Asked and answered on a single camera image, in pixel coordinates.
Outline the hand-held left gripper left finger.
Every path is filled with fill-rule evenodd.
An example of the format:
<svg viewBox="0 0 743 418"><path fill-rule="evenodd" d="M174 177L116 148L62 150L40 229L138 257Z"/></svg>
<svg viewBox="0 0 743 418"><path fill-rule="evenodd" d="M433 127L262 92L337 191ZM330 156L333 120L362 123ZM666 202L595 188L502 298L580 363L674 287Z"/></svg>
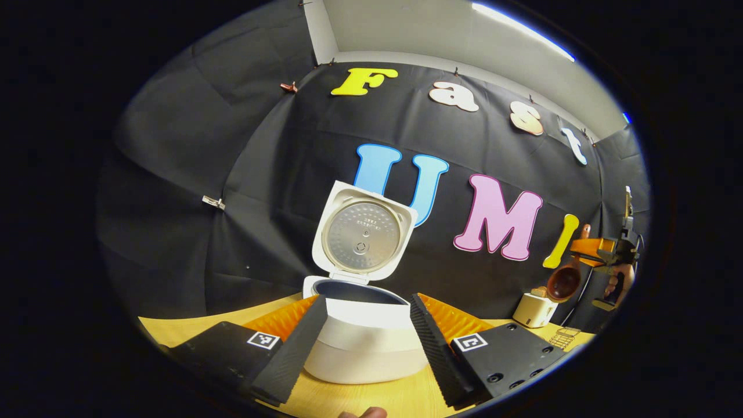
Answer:
<svg viewBox="0 0 743 418"><path fill-rule="evenodd" d="M327 320L326 296L311 296L244 325L221 321L164 352L227 391L286 403Z"/></svg>

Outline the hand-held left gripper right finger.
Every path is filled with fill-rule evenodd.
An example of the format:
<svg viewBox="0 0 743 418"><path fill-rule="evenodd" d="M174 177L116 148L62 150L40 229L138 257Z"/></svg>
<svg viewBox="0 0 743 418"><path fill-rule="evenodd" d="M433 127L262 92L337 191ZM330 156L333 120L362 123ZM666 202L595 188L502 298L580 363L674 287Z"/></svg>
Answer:
<svg viewBox="0 0 743 418"><path fill-rule="evenodd" d="M448 407L503 397L564 362L566 352L513 321L494 326L425 294L410 318Z"/></svg>

